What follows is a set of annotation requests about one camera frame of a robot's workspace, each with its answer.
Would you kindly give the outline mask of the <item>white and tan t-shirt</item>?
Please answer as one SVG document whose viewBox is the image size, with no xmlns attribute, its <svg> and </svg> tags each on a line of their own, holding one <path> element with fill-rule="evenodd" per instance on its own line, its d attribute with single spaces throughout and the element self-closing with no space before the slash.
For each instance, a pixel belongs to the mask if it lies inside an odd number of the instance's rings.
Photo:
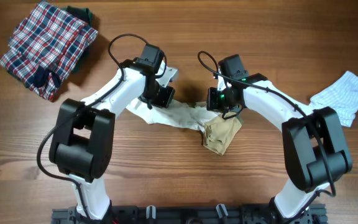
<svg viewBox="0 0 358 224">
<path fill-rule="evenodd" d="M 153 107 L 134 99 L 126 109 L 142 118 L 147 124 L 164 124 L 176 128 L 193 129 L 203 134 L 203 146 L 223 155 L 243 125 L 240 118 L 227 120 L 221 113 L 208 111 L 205 102 L 194 104 L 173 100 L 168 108 Z"/>
</svg>

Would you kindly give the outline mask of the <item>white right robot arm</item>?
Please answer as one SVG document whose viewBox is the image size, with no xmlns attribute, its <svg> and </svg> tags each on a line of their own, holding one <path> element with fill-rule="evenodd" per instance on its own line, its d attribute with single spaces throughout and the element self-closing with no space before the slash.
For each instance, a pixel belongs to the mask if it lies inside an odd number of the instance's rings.
<svg viewBox="0 0 358 224">
<path fill-rule="evenodd" d="M 262 216 L 270 223 L 315 217 L 313 201 L 336 196 L 335 182 L 352 170 L 352 158 L 339 116 L 330 107 L 311 109 L 278 90 L 259 73 L 239 80 L 219 77 L 207 95 L 209 111 L 231 119 L 250 109 L 282 134 L 288 180 L 272 197 Z"/>
</svg>

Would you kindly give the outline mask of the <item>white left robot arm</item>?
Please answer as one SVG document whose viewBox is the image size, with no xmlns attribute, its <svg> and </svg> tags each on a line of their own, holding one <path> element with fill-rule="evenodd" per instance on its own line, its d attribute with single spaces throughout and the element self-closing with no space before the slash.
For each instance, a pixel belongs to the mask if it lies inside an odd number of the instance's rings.
<svg viewBox="0 0 358 224">
<path fill-rule="evenodd" d="M 155 106 L 166 107 L 178 76 L 173 67 L 162 67 L 151 79 L 135 66 L 128 66 L 102 89 L 83 101 L 67 99 L 60 107 L 49 159 L 71 182 L 77 204 L 54 209 L 52 223 L 112 223 L 112 205 L 104 173 L 112 156 L 114 123 L 127 105 L 142 96 L 146 87 L 156 90 Z"/>
</svg>

